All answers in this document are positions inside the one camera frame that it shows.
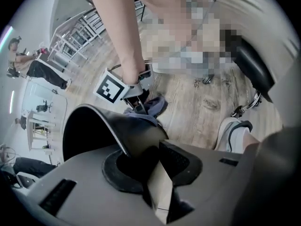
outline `vent slot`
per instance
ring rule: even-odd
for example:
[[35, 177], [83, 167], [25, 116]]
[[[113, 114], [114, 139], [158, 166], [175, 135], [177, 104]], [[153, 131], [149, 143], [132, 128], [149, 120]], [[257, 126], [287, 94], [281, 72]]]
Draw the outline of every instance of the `vent slot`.
[[222, 158], [222, 159], [220, 159], [220, 162], [234, 166], [234, 167], [236, 167], [238, 164], [238, 161], [229, 159], [229, 158]]
[[75, 185], [76, 182], [63, 179], [40, 203], [40, 207], [55, 216]]

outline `table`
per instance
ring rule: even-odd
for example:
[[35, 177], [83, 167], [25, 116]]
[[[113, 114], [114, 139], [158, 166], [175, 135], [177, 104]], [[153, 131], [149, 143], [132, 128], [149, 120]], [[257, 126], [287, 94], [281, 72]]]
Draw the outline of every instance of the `table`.
[[35, 137], [34, 136], [34, 127], [33, 127], [34, 123], [38, 123], [38, 124], [43, 125], [43, 126], [55, 126], [54, 123], [40, 121], [40, 120], [35, 119], [33, 117], [34, 115], [40, 115], [40, 114], [37, 113], [37, 112], [34, 112], [34, 111], [30, 111], [28, 116], [27, 116], [27, 120], [26, 120], [27, 140], [28, 140], [29, 151], [39, 150], [39, 151], [44, 151], [44, 152], [53, 152], [54, 149], [51, 149], [51, 148], [32, 148], [33, 140], [47, 141], [46, 137], [42, 138], [42, 137]]

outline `wheel caster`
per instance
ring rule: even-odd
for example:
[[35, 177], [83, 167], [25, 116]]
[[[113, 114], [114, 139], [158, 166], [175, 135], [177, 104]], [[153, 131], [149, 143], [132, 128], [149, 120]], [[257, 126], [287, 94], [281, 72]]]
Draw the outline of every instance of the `wheel caster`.
[[233, 111], [233, 112], [231, 113], [231, 117], [235, 117], [235, 118], [242, 117], [243, 114], [245, 113], [245, 112], [243, 111], [242, 108], [243, 108], [243, 107], [242, 107], [241, 105], [240, 105], [239, 107], [237, 107], [237, 108], [235, 109], [235, 111]]
[[202, 80], [204, 85], [210, 84], [211, 83], [211, 79], [214, 77], [214, 74], [210, 74], [208, 76], [205, 76]]

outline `black pants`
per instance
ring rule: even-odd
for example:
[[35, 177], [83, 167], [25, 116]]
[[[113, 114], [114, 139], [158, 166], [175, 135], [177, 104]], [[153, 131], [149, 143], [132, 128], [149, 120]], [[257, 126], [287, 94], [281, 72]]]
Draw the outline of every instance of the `black pants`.
[[67, 81], [63, 80], [48, 66], [36, 60], [31, 63], [27, 75], [34, 78], [44, 78], [50, 84], [56, 85], [61, 89], [66, 89], [67, 87]]

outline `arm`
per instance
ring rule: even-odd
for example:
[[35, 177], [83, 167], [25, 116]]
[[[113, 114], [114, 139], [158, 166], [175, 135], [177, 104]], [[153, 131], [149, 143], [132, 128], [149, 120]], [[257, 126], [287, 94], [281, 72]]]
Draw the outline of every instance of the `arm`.
[[35, 59], [36, 56], [31, 55], [31, 56], [27, 56], [27, 55], [18, 55], [16, 56], [16, 62], [18, 63], [25, 63], [29, 60]]
[[93, 3], [119, 56], [123, 81], [136, 84], [145, 64], [134, 0], [93, 0]]

